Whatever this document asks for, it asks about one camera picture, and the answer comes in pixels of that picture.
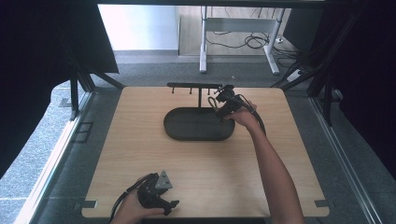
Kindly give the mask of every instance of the wooden table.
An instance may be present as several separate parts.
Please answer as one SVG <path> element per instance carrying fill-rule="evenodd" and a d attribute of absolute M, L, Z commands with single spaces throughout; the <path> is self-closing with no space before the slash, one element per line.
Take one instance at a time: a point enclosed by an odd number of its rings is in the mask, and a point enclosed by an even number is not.
<path fill-rule="evenodd" d="M 296 185 L 306 217 L 324 217 L 325 200 L 280 89 L 234 89 L 258 106 L 267 135 Z M 220 142 L 177 141 L 166 135 L 163 118 L 176 107 L 197 106 L 198 90 L 128 87 L 107 134 L 86 201 L 84 217 L 108 217 L 117 198 L 149 173 L 165 170 L 173 184 L 163 198 L 180 200 L 168 217 L 268 217 L 255 150 L 246 129 L 235 125 Z M 209 106 L 203 91 L 203 106 Z"/>

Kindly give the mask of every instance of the metal frame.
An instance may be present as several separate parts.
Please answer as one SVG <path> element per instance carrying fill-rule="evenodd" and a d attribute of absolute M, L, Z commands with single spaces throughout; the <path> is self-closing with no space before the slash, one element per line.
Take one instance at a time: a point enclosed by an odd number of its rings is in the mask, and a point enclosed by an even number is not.
<path fill-rule="evenodd" d="M 202 40 L 200 50 L 199 71 L 206 72 L 206 32 L 253 32 L 253 33 L 271 33 L 270 43 L 264 46 L 265 56 L 271 66 L 274 75 L 279 75 L 272 49 L 275 44 L 276 36 L 282 23 L 285 8 L 281 8 L 277 14 L 276 20 L 269 19 L 235 19 L 235 18 L 208 18 L 207 6 L 204 7 L 202 17 Z"/>

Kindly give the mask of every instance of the hand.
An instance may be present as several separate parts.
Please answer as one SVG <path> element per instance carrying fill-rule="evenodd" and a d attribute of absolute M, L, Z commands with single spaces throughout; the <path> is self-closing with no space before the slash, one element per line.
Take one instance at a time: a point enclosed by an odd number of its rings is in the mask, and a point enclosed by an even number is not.
<path fill-rule="evenodd" d="M 111 224 L 135 224 L 144 217 L 163 214 L 163 208 L 145 208 L 137 196 L 137 189 L 129 193 L 122 201 Z"/>
<path fill-rule="evenodd" d="M 254 105 L 253 103 L 251 103 L 250 101 L 248 101 L 247 104 L 251 105 L 254 109 L 257 108 L 257 106 Z M 233 112 L 232 114 L 227 115 L 224 118 L 225 119 L 234 119 L 237 123 L 245 126 L 247 129 L 259 125 L 259 123 L 258 123 L 257 119 L 254 117 L 254 115 L 250 111 L 248 111 L 244 106 L 242 106 L 236 112 Z"/>

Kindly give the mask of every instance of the black curtain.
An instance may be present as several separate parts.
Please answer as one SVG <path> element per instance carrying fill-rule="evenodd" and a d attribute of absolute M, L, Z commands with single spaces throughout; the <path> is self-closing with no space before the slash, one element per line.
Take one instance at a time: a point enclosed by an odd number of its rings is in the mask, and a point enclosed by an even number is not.
<path fill-rule="evenodd" d="M 332 65 L 341 110 L 396 178 L 396 4 L 370 0 Z"/>
<path fill-rule="evenodd" d="M 118 73 L 118 67 L 97 5 L 2 3 L 0 30 L 3 176 L 44 116 L 52 89 L 70 79 L 75 62 L 84 73 Z"/>

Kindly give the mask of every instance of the left hand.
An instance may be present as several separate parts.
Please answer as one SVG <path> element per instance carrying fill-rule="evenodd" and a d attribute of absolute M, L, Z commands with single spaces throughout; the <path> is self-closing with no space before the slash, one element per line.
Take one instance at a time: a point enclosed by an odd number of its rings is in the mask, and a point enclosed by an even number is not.
<path fill-rule="evenodd" d="M 137 189 L 129 193 L 122 201 L 111 224 L 135 224 L 144 217 L 163 214 L 163 208 L 145 208 L 137 196 Z"/>

